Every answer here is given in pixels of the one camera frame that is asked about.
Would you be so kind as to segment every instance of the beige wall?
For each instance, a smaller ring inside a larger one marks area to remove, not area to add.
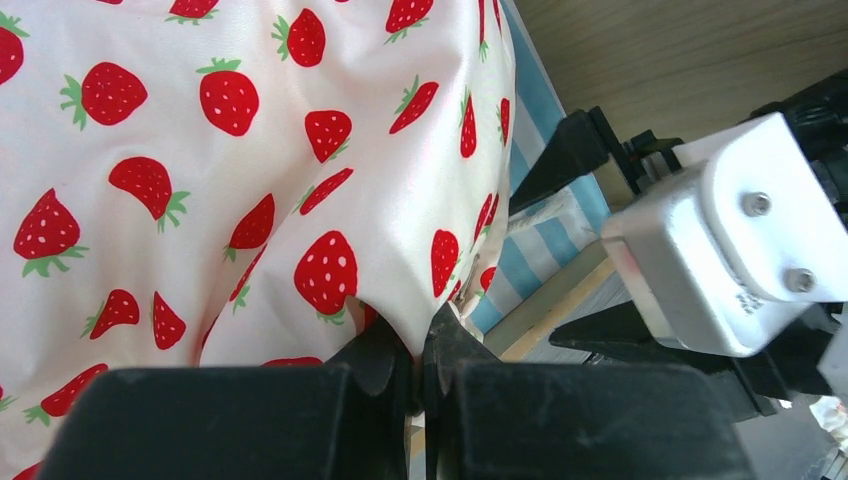
[[[848,67],[848,0],[515,0],[566,111],[694,140]],[[628,195],[609,167],[611,206]]]

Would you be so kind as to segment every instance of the red strawberry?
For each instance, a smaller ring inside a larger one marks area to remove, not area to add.
[[[336,158],[347,148],[353,129],[350,117],[338,110],[309,112],[303,119],[303,125],[312,151],[321,163]]]
[[[462,136],[460,137],[459,151],[463,158],[469,158],[477,150],[477,124],[474,122],[474,105],[471,102],[471,93],[465,89],[465,97],[462,100]]]
[[[353,325],[356,328],[356,335],[367,330],[374,322],[377,321],[379,314],[374,307],[360,300],[359,307],[362,308],[362,315],[353,315]]]
[[[0,85],[14,77],[24,64],[21,38],[29,34],[17,27],[20,21],[20,18],[7,17],[0,12]]]
[[[303,254],[294,270],[294,286],[318,318],[341,325],[344,301],[356,295],[356,257],[341,232],[322,235]]]
[[[377,317],[379,317],[380,314],[377,313],[377,310],[375,310],[374,307],[365,302],[359,302],[359,305],[362,307],[362,332],[364,332],[365,330],[368,330],[368,327],[374,325],[374,322],[377,321]]]
[[[262,364],[263,367],[290,367],[298,365],[321,365],[320,359],[315,357],[278,358]]]
[[[41,466],[41,462],[36,463],[35,465],[27,468],[23,472],[15,475],[15,478],[12,480],[35,480],[35,474],[38,473],[38,467]]]
[[[489,291],[489,286],[492,285],[492,279],[495,278],[497,269],[498,267],[489,267],[483,270],[483,274],[480,275],[480,286],[483,287],[484,293]]]
[[[153,292],[153,340],[159,350],[173,347],[183,338],[185,322],[171,310],[159,292]]]
[[[489,45],[486,43],[486,0],[477,0],[480,5],[480,59],[486,61],[486,54],[489,51]]]
[[[495,20],[498,22],[498,31],[503,34],[503,31],[501,30],[501,7],[499,0],[492,0],[492,3],[495,5]]]
[[[60,105],[62,110],[74,107],[74,125],[85,128],[88,116],[101,125],[115,125],[147,100],[147,90],[135,75],[114,63],[101,62],[91,68],[82,86],[65,75],[68,86],[59,91],[71,100]]]
[[[314,67],[321,63],[327,38],[324,35],[324,25],[312,10],[308,8],[301,10],[291,27],[283,17],[278,15],[274,28],[277,33],[272,33],[271,38],[283,42],[277,49],[277,53],[283,56],[283,60],[291,54],[294,63],[301,67]]]
[[[247,76],[236,72],[241,60],[212,59],[211,67],[198,68],[200,106],[209,123],[234,137],[250,129],[259,110],[259,94]]]
[[[483,223],[486,221],[486,217],[489,215],[489,208],[492,206],[492,194],[490,193],[488,197],[486,197],[486,201],[483,202],[483,208],[480,209],[480,214],[477,215],[477,226],[474,227],[474,241],[477,241],[477,237],[480,236],[480,231],[483,230]]]
[[[42,277],[49,277],[50,264],[67,272],[68,267],[59,257],[83,258],[80,252],[88,250],[77,246],[79,236],[79,224],[51,188],[38,199],[15,236],[15,253],[27,260],[23,276],[35,270]]]
[[[236,313],[236,309],[238,307],[245,307],[247,303],[244,301],[244,297],[247,296],[247,292],[250,291],[250,285],[245,285],[247,280],[250,278],[250,272],[253,271],[253,267],[259,262],[259,259],[262,257],[262,254],[265,253],[265,248],[267,245],[262,247],[262,250],[259,250],[259,253],[253,257],[253,261],[250,262],[250,265],[247,266],[247,270],[244,271],[241,278],[239,279],[239,283],[236,284],[235,290],[230,294],[230,301],[235,301],[233,304],[233,315]]]
[[[80,338],[90,333],[88,338],[94,340],[115,325],[136,325],[138,318],[138,302],[135,297],[126,290],[112,290],[106,301],[100,304],[97,314],[86,319],[85,330]]]
[[[40,405],[24,410],[27,423],[32,423],[37,419],[41,420],[41,423],[45,426],[50,426],[50,418],[64,417],[89,382],[95,376],[107,370],[109,370],[109,367],[105,363],[98,363],[77,375],[56,393],[42,400]]]
[[[447,230],[436,230],[430,248],[430,263],[433,274],[433,296],[439,298],[448,285],[454,267],[459,263],[459,242],[456,235]]]
[[[500,201],[500,194],[495,194],[495,201],[492,202],[492,208],[489,210],[489,215],[486,217],[486,222],[483,223],[484,226],[488,227],[495,220],[495,214],[498,212],[498,202]]]
[[[236,225],[224,255],[235,262],[236,250],[259,248],[268,241],[274,227],[274,210],[274,197],[269,193]]]
[[[492,226],[492,222],[495,220],[495,213],[498,211],[498,201],[500,201],[500,194],[495,194],[495,201],[492,202],[492,208],[489,209],[489,215],[486,216],[486,221],[483,222],[483,231],[481,233],[487,234],[489,233],[489,229]]]
[[[403,101],[400,107],[395,110],[395,115],[400,114],[400,116],[395,119],[395,123],[389,129],[389,134],[395,134],[406,128],[410,123],[418,120],[418,117],[430,106],[430,102],[433,101],[433,97],[436,95],[436,90],[438,89],[439,84],[436,82],[427,82],[419,87],[418,75],[416,75],[415,81],[412,83],[412,88],[409,90],[403,89]]]
[[[166,18],[165,21],[176,20],[180,25],[185,22],[200,25],[198,20],[212,18],[212,14],[218,11],[213,10],[217,3],[218,0],[176,0],[168,10],[174,16]]]
[[[180,226],[174,212],[186,213],[182,201],[189,193],[171,191],[171,178],[161,163],[147,157],[126,158],[109,173],[109,183],[147,207],[153,220],[157,221],[160,233],[165,231],[165,217],[175,227]]]
[[[11,405],[12,402],[14,402],[15,400],[17,400],[16,397],[15,398],[8,397],[8,396],[4,397],[3,396],[3,387],[0,386],[0,412],[2,412],[3,410],[6,410],[6,408],[8,408],[9,405]]]
[[[306,195],[300,199],[300,202],[295,207],[295,211],[300,210],[301,215],[306,215],[311,212],[316,205],[323,202],[327,196],[341,184],[343,184],[353,174],[352,168],[345,168],[341,172],[336,173],[332,177],[324,180],[317,187],[310,187]]]
[[[212,333],[212,329],[215,328],[215,323],[218,321],[218,316],[215,316],[215,319],[212,320],[212,324],[209,325],[209,329],[206,330],[206,333],[203,334],[203,340],[200,341],[200,349],[203,350],[206,348],[206,340],[209,340],[209,334]]]
[[[461,288],[462,288],[462,280],[458,280],[456,282],[456,285],[453,287],[453,290],[451,290],[451,294],[448,295],[448,300],[451,300],[451,301],[455,300],[456,295],[459,293],[459,289],[461,289]]]
[[[392,35],[386,43],[395,43],[399,38],[406,38],[410,28],[423,25],[429,20],[427,13],[432,7],[433,0],[394,0],[386,20],[386,31]]]
[[[506,146],[506,141],[509,138],[509,99],[503,98],[501,99],[501,108],[498,110],[498,120],[500,120],[500,125],[498,125],[498,132],[501,134],[501,143]]]

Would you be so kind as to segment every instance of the bolt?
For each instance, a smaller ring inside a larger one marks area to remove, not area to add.
[[[806,268],[786,271],[786,288],[796,293],[809,293],[816,288],[816,276]]]
[[[742,199],[742,209],[749,217],[761,217],[771,210],[771,198],[763,192],[749,193]]]

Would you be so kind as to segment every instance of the blue striped fabric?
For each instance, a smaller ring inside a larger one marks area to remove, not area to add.
[[[539,61],[527,30],[512,0],[502,0],[515,45],[516,91],[512,158],[509,177],[512,190],[521,183],[541,155],[565,112]],[[506,239],[498,273],[488,295],[471,319],[487,332],[536,291],[557,270],[598,238],[609,216],[594,176],[587,175],[569,186],[579,208]]]

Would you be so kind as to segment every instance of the strawberry pattern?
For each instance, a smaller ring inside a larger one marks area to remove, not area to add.
[[[32,439],[0,478],[109,369],[320,365],[378,319],[415,353],[467,317],[506,228],[493,1],[0,7],[0,445]]]
[[[24,64],[24,44],[29,36],[18,27],[20,18],[6,16],[0,11],[0,85],[9,81]]]
[[[88,117],[101,125],[116,125],[126,120],[145,100],[147,89],[132,72],[112,62],[93,66],[82,85],[65,75],[68,85],[59,93],[69,98],[62,110],[74,108],[74,125],[85,128]]]

